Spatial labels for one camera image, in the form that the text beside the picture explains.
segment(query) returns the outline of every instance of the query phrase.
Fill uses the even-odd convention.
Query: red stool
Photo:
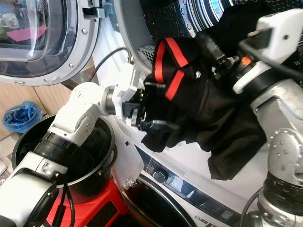
[[[56,199],[53,208],[46,219],[50,224],[53,222],[60,200],[61,198]],[[123,202],[121,193],[112,179],[110,179],[106,188],[96,199],[88,203],[75,205],[76,220],[74,227],[86,226],[96,213],[110,201],[115,206],[117,213],[107,222],[105,227],[109,227],[119,215],[125,215],[128,212],[128,208]],[[66,210],[61,227],[68,227],[71,222],[71,209],[68,202],[64,202],[64,205],[66,206]]]

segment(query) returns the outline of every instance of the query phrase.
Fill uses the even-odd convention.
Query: black bucket
[[[25,156],[25,154],[21,154],[22,147],[25,144],[35,142],[40,137],[44,136],[49,126],[54,121],[54,118],[55,115],[43,119],[42,121],[32,126],[25,133],[23,133],[23,135],[19,138],[12,154],[12,166],[14,169]],[[89,173],[75,181],[68,183],[75,204],[83,204],[89,202],[98,196],[98,194],[104,189],[110,179],[110,169],[108,169],[106,172],[104,172],[104,169],[106,169],[108,166],[111,166],[112,162],[115,161],[113,153],[116,152],[116,147],[114,131],[112,127],[103,118],[98,118],[95,127],[102,128],[109,137],[107,153],[102,160],[97,161],[99,164],[94,167]],[[60,189],[58,196],[59,198],[62,193],[63,184],[58,185],[57,188]]]

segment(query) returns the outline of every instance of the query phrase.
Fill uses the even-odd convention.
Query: washing machine door
[[[61,83],[88,62],[105,10],[99,0],[1,0],[0,82]]]
[[[123,192],[131,209],[145,218],[144,226],[196,227],[195,222],[167,192],[140,174],[136,186]]]

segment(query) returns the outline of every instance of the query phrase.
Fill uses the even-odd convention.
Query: washing machine knob
[[[169,175],[164,169],[157,169],[153,173],[153,178],[159,183],[165,183],[168,177]]]

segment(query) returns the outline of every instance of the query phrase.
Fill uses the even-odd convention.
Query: red stripe
[[[176,72],[176,75],[175,75],[174,79],[172,79],[172,82],[171,82],[169,88],[167,89],[167,91],[165,93],[165,97],[168,100],[171,101],[175,97],[175,95],[177,93],[177,90],[178,90],[178,88],[180,86],[180,83],[181,83],[181,81],[183,79],[183,76],[184,76],[184,72],[183,71],[178,70]]]
[[[171,48],[171,51],[173,52],[176,61],[178,62],[180,67],[183,67],[188,64],[188,61],[184,57],[182,51],[180,50],[178,44],[173,38],[165,38],[167,43],[169,44],[169,47]]]
[[[163,74],[162,74],[162,59],[163,59],[164,51],[165,51],[165,45],[164,42],[161,41],[158,47],[156,63],[155,63],[155,79],[159,84],[164,83]]]

